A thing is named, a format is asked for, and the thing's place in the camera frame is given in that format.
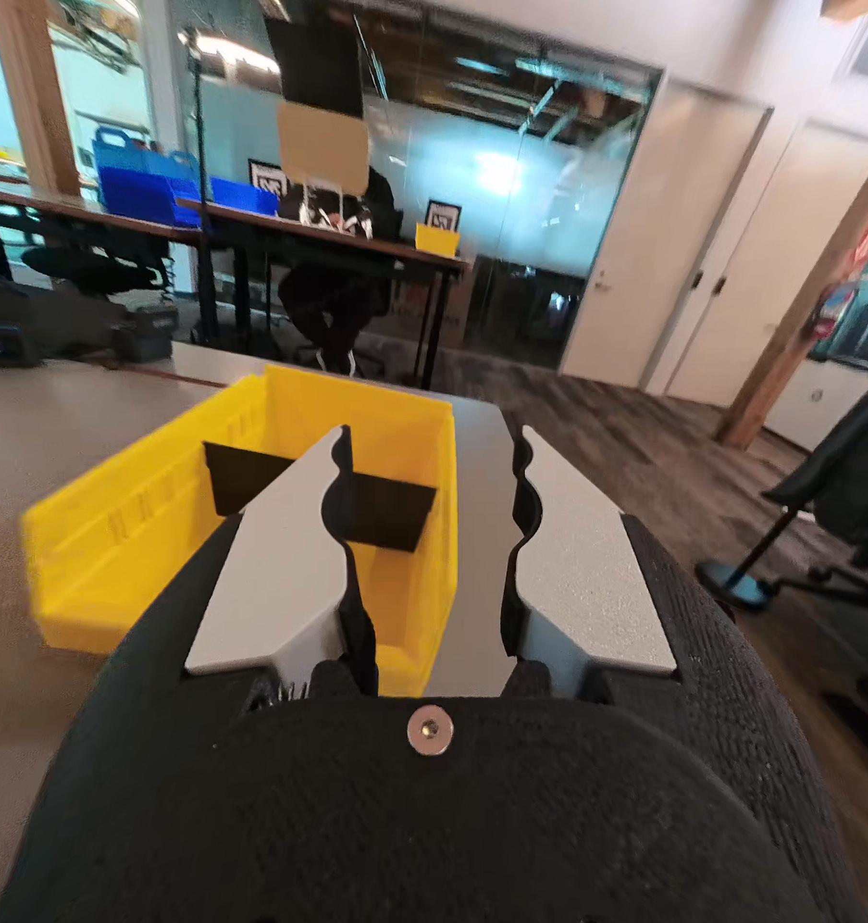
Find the wooden table with black legs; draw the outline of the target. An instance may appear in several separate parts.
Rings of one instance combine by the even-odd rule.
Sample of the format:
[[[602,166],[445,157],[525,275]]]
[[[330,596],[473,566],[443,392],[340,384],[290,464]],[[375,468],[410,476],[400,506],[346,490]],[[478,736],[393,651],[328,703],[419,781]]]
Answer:
[[[180,200],[183,207],[198,212],[198,202]],[[225,331],[213,346],[226,352],[250,349],[250,298],[248,259],[264,256],[293,267],[302,261],[324,263],[364,275],[388,278],[395,282],[428,283],[432,308],[427,310],[417,342],[416,363],[408,382],[412,387],[430,390],[439,350],[440,329],[451,283],[467,270],[463,260],[447,260],[419,252],[406,244],[351,237],[336,230],[301,225],[277,217],[241,212],[208,202],[211,245],[226,247],[240,258],[233,270],[235,327]]]
[[[84,200],[75,200],[51,193],[24,192],[19,189],[13,189],[12,184],[9,182],[0,182],[0,320],[21,324],[22,320],[25,319],[27,308],[26,286],[78,292],[71,283],[55,283],[47,277],[32,271],[22,261],[23,251],[41,242],[39,238],[28,239],[22,233],[22,216],[37,215],[46,217],[59,216],[82,222],[116,225],[139,230],[165,238],[170,247],[172,244],[194,246],[198,238],[197,232],[192,230],[112,215],[105,212],[101,206],[87,203]],[[138,291],[112,295],[105,301],[125,306],[128,311],[150,306],[173,305],[167,298],[167,294]],[[72,356],[98,351],[113,352],[113,349],[111,346],[107,349],[91,352],[76,352],[63,355],[44,354],[44,358]]]

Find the black light stand pole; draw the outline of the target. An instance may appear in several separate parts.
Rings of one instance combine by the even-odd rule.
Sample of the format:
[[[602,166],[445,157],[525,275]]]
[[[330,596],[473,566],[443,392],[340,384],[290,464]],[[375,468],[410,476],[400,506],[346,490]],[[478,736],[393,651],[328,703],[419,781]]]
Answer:
[[[217,314],[215,282],[211,262],[210,223],[208,211],[208,176],[205,157],[205,127],[201,98],[201,52],[198,46],[199,31],[187,25],[187,66],[193,82],[193,114],[196,136],[196,159],[198,164],[198,216],[199,237],[197,247],[197,294],[199,305],[199,338],[209,346],[218,344],[220,325]]]

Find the red alarm box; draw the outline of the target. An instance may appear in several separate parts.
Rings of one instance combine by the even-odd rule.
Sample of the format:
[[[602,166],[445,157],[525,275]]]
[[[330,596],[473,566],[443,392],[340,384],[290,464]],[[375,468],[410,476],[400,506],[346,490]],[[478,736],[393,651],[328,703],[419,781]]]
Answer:
[[[813,340],[832,337],[844,312],[853,303],[858,289],[859,283],[844,282],[830,285],[822,292],[809,316],[808,331]]]

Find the black charger with display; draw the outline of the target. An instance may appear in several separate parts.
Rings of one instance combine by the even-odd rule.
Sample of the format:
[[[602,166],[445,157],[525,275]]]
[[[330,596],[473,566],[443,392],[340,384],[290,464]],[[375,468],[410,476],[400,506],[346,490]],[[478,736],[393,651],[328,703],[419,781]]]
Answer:
[[[0,320],[0,367],[36,367],[44,354],[19,323]]]

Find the low blue plastic bin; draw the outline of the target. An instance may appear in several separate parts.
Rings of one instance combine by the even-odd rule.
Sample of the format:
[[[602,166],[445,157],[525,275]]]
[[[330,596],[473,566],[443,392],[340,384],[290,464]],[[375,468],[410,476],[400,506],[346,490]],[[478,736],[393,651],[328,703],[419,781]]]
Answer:
[[[215,205],[271,217],[277,215],[278,197],[273,191],[215,175],[210,176],[210,188]]]

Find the pale wooden post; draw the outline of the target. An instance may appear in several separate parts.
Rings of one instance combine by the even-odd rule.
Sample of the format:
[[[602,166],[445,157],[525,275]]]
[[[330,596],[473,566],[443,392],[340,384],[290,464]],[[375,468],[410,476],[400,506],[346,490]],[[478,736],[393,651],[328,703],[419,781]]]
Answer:
[[[48,11],[43,1],[0,1],[0,62],[31,185],[79,198]]]

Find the white door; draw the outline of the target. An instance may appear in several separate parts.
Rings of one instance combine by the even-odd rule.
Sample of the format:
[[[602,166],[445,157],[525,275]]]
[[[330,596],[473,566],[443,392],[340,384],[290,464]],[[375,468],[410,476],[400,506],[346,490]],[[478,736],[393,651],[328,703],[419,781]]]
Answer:
[[[667,78],[595,257],[559,374],[641,386],[774,107]]]
[[[867,178],[867,136],[812,121],[797,130],[667,396],[733,402]]]

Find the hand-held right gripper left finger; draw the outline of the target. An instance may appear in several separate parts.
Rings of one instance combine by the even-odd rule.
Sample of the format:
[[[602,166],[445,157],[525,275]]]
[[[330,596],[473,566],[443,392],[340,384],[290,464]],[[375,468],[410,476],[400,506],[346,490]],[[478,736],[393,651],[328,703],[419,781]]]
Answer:
[[[249,502],[185,661],[192,675],[269,669],[308,686],[325,661],[379,693],[376,636],[348,546],[354,511],[347,425],[333,427]]]

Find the dark wooden post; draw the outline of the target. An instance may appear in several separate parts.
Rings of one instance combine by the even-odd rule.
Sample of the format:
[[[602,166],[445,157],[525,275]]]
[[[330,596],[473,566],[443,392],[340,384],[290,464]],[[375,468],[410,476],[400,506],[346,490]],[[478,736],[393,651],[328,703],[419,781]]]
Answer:
[[[715,442],[745,451],[827,325],[822,305],[845,283],[860,279],[868,264],[868,178],[820,252],[805,282],[726,411]]]

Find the black charging dock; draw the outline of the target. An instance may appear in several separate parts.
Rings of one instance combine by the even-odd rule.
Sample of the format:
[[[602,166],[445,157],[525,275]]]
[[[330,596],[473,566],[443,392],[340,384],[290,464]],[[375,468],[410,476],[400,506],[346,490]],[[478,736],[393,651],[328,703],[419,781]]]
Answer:
[[[151,363],[171,358],[178,320],[178,311],[173,305],[128,311],[112,332],[116,358],[123,363]]]

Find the grey box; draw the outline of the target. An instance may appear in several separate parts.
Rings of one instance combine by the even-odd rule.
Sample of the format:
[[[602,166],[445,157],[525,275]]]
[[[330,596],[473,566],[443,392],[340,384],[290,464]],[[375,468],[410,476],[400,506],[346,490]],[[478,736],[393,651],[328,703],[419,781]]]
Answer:
[[[45,355],[110,348],[115,330],[129,319],[125,306],[76,291],[26,286],[25,294],[26,316],[21,324]]]

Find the yellow bin with black divider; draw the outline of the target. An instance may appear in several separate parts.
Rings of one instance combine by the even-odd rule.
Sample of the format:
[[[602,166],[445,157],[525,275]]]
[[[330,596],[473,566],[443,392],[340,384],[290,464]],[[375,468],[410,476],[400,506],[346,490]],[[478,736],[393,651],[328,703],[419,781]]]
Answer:
[[[44,641],[113,652],[225,517],[339,424],[351,432],[347,542],[380,693],[421,696],[458,581],[451,404],[292,367],[221,389],[24,514]]]

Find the small yellow bin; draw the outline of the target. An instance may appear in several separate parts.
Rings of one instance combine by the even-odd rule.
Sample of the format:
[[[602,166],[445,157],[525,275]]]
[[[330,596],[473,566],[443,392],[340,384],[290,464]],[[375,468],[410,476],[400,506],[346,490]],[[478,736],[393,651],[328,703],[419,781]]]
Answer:
[[[434,225],[416,224],[415,248],[447,260],[456,258],[461,236],[458,232]]]

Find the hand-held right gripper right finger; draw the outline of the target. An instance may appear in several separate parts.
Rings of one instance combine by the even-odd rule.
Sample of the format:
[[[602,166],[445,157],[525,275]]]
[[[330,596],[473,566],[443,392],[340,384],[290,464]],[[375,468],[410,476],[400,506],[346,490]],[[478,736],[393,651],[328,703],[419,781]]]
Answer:
[[[606,670],[675,678],[623,510],[531,425],[514,441],[512,471],[521,537],[501,605],[506,652],[543,664],[554,698],[584,698]]]

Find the cardboard box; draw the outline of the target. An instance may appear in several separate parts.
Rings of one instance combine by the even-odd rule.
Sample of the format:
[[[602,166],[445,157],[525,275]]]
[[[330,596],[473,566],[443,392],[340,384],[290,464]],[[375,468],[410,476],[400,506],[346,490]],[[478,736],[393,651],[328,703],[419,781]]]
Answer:
[[[464,274],[461,280],[451,283],[440,329],[441,346],[458,349],[463,345],[473,287],[474,280],[470,272]],[[405,340],[418,339],[428,294],[429,287],[423,283],[394,283],[392,306],[383,318],[391,323],[392,336]]]

